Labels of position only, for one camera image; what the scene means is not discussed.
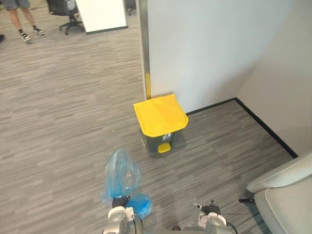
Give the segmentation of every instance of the sneaker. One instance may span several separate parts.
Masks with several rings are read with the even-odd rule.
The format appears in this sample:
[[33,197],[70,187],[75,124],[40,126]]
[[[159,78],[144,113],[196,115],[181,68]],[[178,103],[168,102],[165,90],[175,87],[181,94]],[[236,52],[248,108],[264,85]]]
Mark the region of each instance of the sneaker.
[[4,40],[4,35],[0,34],[0,43]]
[[25,42],[31,40],[30,36],[28,36],[28,35],[27,35],[26,33],[24,33],[24,32],[22,32],[22,33],[20,34],[20,36],[24,39]]
[[34,32],[35,32],[37,35],[40,35],[40,36],[45,34],[45,32],[41,31],[41,30],[38,29],[38,28],[34,29]]

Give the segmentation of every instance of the yellow stripe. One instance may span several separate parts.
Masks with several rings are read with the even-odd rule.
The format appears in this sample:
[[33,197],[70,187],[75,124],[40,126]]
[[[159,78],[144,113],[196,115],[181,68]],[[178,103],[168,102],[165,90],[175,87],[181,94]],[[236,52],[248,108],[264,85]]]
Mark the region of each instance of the yellow stripe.
[[150,73],[145,73],[145,92],[146,99],[151,99],[151,76]]

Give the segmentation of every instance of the person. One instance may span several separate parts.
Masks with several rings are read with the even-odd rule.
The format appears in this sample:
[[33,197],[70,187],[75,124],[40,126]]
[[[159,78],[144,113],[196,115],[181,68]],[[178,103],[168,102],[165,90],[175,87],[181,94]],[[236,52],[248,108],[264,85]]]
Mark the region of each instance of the person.
[[4,35],[0,33],[0,43],[4,40]]
[[31,38],[21,28],[20,20],[18,18],[18,12],[17,12],[18,8],[20,8],[23,11],[26,19],[33,26],[35,34],[37,35],[45,34],[35,25],[34,18],[29,11],[29,6],[30,6],[29,0],[2,0],[2,4],[9,11],[13,24],[15,25],[15,27],[19,31],[20,36],[23,38],[25,42],[31,40]]

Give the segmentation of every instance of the office chair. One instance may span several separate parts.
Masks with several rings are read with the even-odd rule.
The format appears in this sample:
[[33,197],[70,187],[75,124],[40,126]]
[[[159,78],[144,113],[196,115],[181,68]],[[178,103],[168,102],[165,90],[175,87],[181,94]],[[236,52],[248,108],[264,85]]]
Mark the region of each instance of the office chair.
[[131,12],[137,9],[136,0],[126,0],[125,3],[126,3],[127,13],[130,16]]
[[65,35],[68,35],[68,30],[71,27],[79,27],[82,32],[84,32],[81,21],[77,21],[75,14],[78,12],[75,0],[47,0],[49,5],[49,11],[51,15],[56,16],[68,16],[70,22],[65,23],[59,27],[59,30],[62,31],[63,27],[67,27],[65,30]]

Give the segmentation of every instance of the trash can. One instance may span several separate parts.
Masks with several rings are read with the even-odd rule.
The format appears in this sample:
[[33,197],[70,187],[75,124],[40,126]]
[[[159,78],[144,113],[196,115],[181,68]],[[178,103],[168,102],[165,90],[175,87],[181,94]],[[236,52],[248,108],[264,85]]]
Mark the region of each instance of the trash can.
[[171,150],[189,119],[174,94],[133,104],[150,152]]

